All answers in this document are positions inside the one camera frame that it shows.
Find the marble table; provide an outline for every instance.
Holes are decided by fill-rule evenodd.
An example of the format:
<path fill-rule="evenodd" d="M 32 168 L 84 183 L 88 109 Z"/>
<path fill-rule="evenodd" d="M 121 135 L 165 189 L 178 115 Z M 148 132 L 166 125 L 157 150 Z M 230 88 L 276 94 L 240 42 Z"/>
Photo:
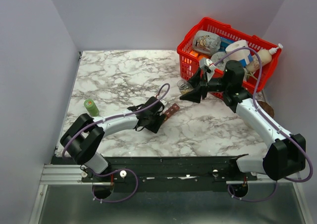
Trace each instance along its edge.
<path fill-rule="evenodd" d="M 125 130 L 104 138 L 98 152 L 104 156 L 234 156 L 267 152 L 260 136 L 248 128 L 213 95 L 200 104 L 179 100 L 180 79 L 176 51 L 84 51 L 62 132 L 86 113 L 92 98 L 101 116 L 124 111 L 156 94 L 163 83 L 171 88 L 167 107 L 180 106 L 157 134 Z M 61 156 L 58 143 L 55 154 Z"/>

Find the gray wall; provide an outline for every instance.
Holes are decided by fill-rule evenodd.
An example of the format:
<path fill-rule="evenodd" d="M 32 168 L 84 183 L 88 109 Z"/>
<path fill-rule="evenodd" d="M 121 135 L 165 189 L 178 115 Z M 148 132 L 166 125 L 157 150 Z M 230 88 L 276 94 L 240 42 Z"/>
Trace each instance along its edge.
<path fill-rule="evenodd" d="M 78 52 L 51 0 L 0 0 L 0 18 L 0 222 L 24 224 L 53 155 Z"/>
<path fill-rule="evenodd" d="M 276 120 L 290 131 L 301 133 L 307 152 L 317 168 L 317 66 L 316 0 L 285 0 L 264 39 L 282 43 L 284 50 L 265 93 Z M 304 183 L 306 198 L 317 223 L 317 175 Z"/>
<path fill-rule="evenodd" d="M 284 0 L 52 0 L 81 50 L 175 49 L 209 16 L 263 36 Z"/>

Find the green can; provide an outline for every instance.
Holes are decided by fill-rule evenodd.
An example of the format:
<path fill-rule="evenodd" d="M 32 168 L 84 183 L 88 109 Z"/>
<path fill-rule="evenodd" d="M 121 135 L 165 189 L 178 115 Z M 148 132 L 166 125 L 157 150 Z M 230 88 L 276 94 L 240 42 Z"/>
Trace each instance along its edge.
<path fill-rule="evenodd" d="M 99 109 L 97 108 L 94 100 L 86 99 L 84 101 L 84 106 L 89 112 L 90 116 L 99 116 Z"/>

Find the red basket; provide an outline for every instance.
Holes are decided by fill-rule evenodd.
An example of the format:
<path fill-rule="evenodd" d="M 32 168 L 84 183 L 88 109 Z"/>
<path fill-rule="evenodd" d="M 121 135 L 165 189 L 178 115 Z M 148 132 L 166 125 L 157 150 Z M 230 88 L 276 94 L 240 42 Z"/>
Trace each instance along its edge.
<path fill-rule="evenodd" d="M 247 34 L 239 32 L 238 30 L 231 28 L 231 26 L 228 24 L 224 24 L 211 18 L 204 17 L 196 26 L 194 26 L 187 33 L 184 40 L 177 47 L 177 53 L 179 54 L 180 62 L 180 75 L 183 79 L 186 80 L 190 79 L 199 67 L 198 58 L 189 54 L 189 52 L 192 50 L 194 36 L 199 30 L 216 33 L 221 37 L 228 38 L 233 41 L 246 40 L 248 42 L 249 47 L 253 48 L 257 52 L 263 48 L 271 49 L 272 47 L 277 47 L 276 45 L 265 40 L 262 40 L 261 38 L 255 35 L 249 36 Z M 278 50 L 277 53 L 272 55 L 272 61 L 263 67 L 257 92 L 261 91 L 264 88 L 265 83 L 272 76 L 278 63 L 278 57 L 280 54 L 281 50 Z M 222 75 L 223 71 L 216 69 L 213 77 L 222 77 Z M 259 70 L 254 74 L 254 76 L 257 78 L 258 75 Z M 247 82 L 243 81 L 243 87 L 245 87 L 252 94 L 254 92 L 256 82 L 257 81 L 254 78 L 249 77 Z M 213 94 L 222 99 L 221 93 Z"/>

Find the gray floor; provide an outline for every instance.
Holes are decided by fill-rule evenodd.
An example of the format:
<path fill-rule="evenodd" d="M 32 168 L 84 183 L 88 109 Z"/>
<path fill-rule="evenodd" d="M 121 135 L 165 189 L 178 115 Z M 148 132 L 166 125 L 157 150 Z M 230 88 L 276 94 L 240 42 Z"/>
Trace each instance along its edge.
<path fill-rule="evenodd" d="M 248 198 L 271 193 L 272 184 L 251 184 Z M 113 194 L 112 199 L 126 194 Z M 137 193 L 117 204 L 93 201 L 90 185 L 51 186 L 42 224 L 300 224 L 304 223 L 291 183 L 262 203 L 233 200 L 227 193 Z"/>

